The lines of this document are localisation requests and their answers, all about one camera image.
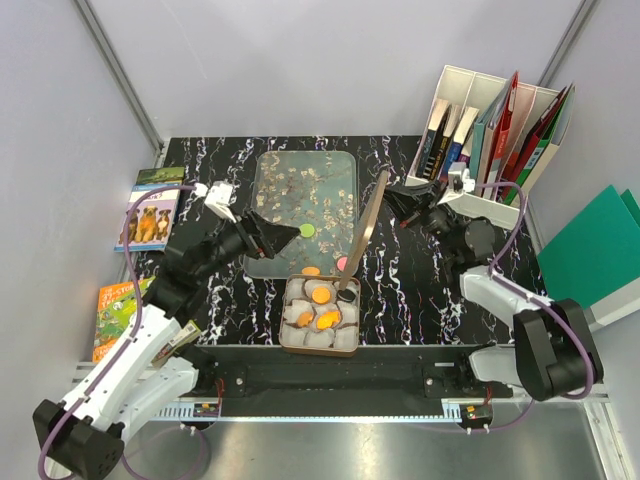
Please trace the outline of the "round orange cookie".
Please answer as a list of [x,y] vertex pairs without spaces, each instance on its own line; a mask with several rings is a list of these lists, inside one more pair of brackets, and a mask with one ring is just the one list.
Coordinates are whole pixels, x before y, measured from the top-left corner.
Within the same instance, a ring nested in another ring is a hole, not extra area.
[[316,304],[327,304],[331,300],[331,291],[327,287],[314,288],[311,293],[311,298]]

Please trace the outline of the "black sandwich cookie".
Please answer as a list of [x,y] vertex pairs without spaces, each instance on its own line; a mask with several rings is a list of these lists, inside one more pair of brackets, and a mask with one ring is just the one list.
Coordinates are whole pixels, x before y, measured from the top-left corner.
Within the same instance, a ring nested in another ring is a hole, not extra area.
[[353,303],[356,300],[356,294],[348,289],[339,290],[337,292],[337,298],[344,302]]

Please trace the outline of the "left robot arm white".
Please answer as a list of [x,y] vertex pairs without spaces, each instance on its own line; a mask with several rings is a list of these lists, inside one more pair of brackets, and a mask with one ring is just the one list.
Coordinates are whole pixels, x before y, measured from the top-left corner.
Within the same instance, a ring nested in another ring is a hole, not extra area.
[[299,234],[298,228],[269,222],[251,209],[221,220],[213,230],[195,222],[174,234],[155,279],[136,295],[136,312],[116,344],[62,400],[43,400],[36,407],[39,476],[48,476],[45,462],[52,460],[71,477],[104,479],[126,443],[164,405],[185,393],[208,394],[216,382],[216,359],[195,345],[180,347],[148,379],[140,376],[195,318],[214,273],[243,255],[272,259]]

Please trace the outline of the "orange fish cookie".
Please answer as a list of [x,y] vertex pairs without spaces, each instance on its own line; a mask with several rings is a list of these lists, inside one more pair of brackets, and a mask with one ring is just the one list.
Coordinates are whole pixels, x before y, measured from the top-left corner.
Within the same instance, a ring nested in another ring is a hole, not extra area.
[[319,330],[333,328],[341,322],[341,319],[341,313],[338,310],[328,311],[318,317],[316,327]]

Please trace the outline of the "orange flower cookie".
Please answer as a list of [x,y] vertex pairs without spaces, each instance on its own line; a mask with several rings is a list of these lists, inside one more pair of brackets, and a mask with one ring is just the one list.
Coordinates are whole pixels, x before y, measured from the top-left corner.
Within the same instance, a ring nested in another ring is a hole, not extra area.
[[303,312],[297,318],[296,324],[300,328],[304,328],[310,325],[313,322],[313,320],[314,320],[314,314],[312,312]]

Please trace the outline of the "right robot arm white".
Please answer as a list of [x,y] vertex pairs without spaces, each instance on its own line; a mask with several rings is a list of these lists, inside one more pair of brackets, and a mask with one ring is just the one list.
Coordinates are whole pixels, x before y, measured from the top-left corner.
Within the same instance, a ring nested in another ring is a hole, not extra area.
[[392,186],[383,198],[402,226],[420,225],[439,243],[451,291],[512,331],[513,345],[479,347],[454,371],[457,390],[472,397],[498,382],[536,401],[587,397],[604,377],[587,312],[572,299],[551,300],[498,273],[494,225],[459,215],[445,192],[438,182]]

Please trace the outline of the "cookie tin lid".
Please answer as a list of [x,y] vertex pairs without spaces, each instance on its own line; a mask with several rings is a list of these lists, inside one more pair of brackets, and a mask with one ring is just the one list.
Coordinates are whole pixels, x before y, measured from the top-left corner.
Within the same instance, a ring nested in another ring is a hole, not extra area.
[[375,188],[360,216],[349,254],[347,263],[342,272],[338,289],[345,290],[351,277],[356,273],[358,265],[369,244],[369,240],[376,226],[377,217],[383,201],[384,191],[389,179],[389,171],[383,170],[376,182]]

